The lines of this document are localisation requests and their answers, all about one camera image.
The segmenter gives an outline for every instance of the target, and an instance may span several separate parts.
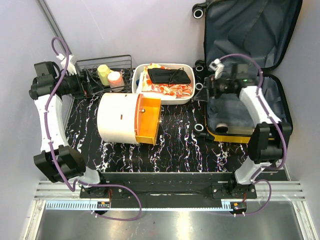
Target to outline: gray wall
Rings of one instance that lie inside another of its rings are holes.
[[[293,121],[287,165],[301,181],[320,233],[320,0],[304,0],[289,48],[275,74],[282,81]]]
[[[204,56],[204,19],[192,17],[202,0],[46,1],[78,59],[131,54],[135,67],[193,66]]]
[[[34,63],[51,61],[53,37],[36,1],[0,1],[0,233],[17,240],[37,183],[44,176],[33,156],[40,153],[38,112],[28,91]]]

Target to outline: white cable clip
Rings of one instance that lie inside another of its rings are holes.
[[[56,58],[61,61],[60,65],[64,69],[65,66],[66,66],[67,58],[61,53],[59,53],[59,55],[56,56]],[[77,74],[77,70],[76,70],[76,67],[75,67],[76,62],[77,62],[77,59],[76,59],[75,55],[73,55],[73,54],[69,55],[69,62],[68,62],[67,71],[71,75]]]
[[[219,79],[219,78],[221,78],[222,72],[225,69],[225,65],[223,65],[221,63],[220,59],[217,58],[216,60],[214,60],[210,63],[209,68],[211,68],[213,71],[215,71],[214,78]]]

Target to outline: white tray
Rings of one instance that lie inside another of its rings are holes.
[[[186,74],[189,76],[191,80],[191,86],[192,86],[192,93],[189,97],[184,98],[176,98],[172,100],[162,100],[161,99],[161,105],[179,105],[179,104],[185,104],[189,102],[189,100],[195,95],[195,75],[193,69],[186,65],[186,64],[174,64],[174,63],[158,63],[161,66],[164,66],[169,69],[182,69],[186,72]],[[148,66],[150,64],[141,64],[139,65],[135,70],[132,77],[132,92],[135,94],[137,89],[136,81],[138,78],[140,78],[140,74],[144,71],[144,67]]]

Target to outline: suitcase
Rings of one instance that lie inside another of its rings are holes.
[[[195,4],[193,17],[200,19],[205,15],[204,61],[195,62],[197,74],[213,74],[209,71],[210,63],[228,54],[252,57],[263,70],[262,92],[266,101],[293,129],[283,86],[272,70],[286,53],[301,6],[302,0],[207,0]],[[249,64],[249,73],[258,82],[258,70],[249,61],[232,57],[222,63],[225,76],[231,74],[232,64]],[[223,94],[206,102],[204,127],[214,141],[246,144],[255,126],[239,98]]]

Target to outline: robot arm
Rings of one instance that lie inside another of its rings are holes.
[[[29,94],[39,113],[42,135],[41,154],[34,156],[35,165],[51,182],[63,182],[53,163],[48,144],[50,140],[47,137],[47,131],[49,131],[54,154],[66,178],[69,180],[78,177],[83,183],[99,184],[101,182],[99,172],[86,167],[81,153],[69,146],[63,126],[61,96],[79,91],[78,76],[66,76],[63,84],[58,88],[58,94],[53,95],[47,110],[48,128],[46,129],[45,105],[56,84],[57,74],[51,62],[41,62],[34,66],[37,77],[33,80]]]
[[[216,71],[216,78],[210,79],[209,92],[218,98],[224,93],[237,94],[246,106],[253,123],[254,132],[248,143],[248,157],[243,165],[238,168],[228,182],[228,190],[232,194],[246,192],[255,178],[271,164],[283,158],[284,146],[274,124],[282,131],[286,146],[289,142],[292,127],[282,122],[268,105],[262,89],[257,90],[256,81],[250,79],[247,64],[234,64],[232,66],[232,78],[219,78],[223,71],[223,65],[219,60],[211,63]]]

